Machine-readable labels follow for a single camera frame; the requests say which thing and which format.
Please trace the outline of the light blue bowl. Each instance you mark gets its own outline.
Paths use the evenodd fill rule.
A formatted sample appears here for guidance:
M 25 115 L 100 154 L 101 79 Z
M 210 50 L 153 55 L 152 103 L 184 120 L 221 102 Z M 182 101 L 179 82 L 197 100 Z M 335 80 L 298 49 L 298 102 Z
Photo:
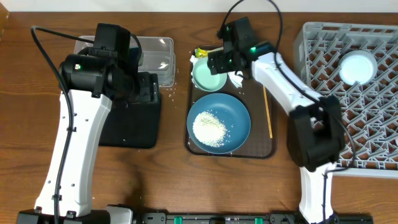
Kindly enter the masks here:
M 367 51 L 354 50 L 345 54 L 338 62 L 340 79 L 347 85 L 364 85 L 377 73 L 376 58 Z

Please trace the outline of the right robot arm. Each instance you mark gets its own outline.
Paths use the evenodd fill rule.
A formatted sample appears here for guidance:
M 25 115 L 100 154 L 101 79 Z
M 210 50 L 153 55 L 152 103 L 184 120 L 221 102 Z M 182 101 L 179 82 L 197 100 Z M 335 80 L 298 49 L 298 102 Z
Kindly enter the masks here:
M 260 42 L 247 17 L 222 23 L 223 48 L 208 54 L 212 74 L 250 70 L 288 115 L 287 149 L 300 168 L 299 211 L 305 223 L 330 223 L 331 181 L 345 147 L 340 102 L 306 86 L 285 64 L 277 45 Z

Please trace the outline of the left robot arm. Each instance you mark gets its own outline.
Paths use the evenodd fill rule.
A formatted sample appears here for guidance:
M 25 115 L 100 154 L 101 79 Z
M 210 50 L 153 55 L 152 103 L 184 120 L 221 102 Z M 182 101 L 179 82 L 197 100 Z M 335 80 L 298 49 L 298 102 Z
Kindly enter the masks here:
M 139 223 L 125 205 L 92 207 L 93 170 L 105 122 L 125 132 L 140 121 L 152 147 L 159 127 L 161 96 L 157 75 L 139 71 L 136 36 L 114 24 L 98 24 L 86 48 L 52 66 L 59 87 L 60 121 L 49 171 L 35 205 L 18 213 L 18 223 Z

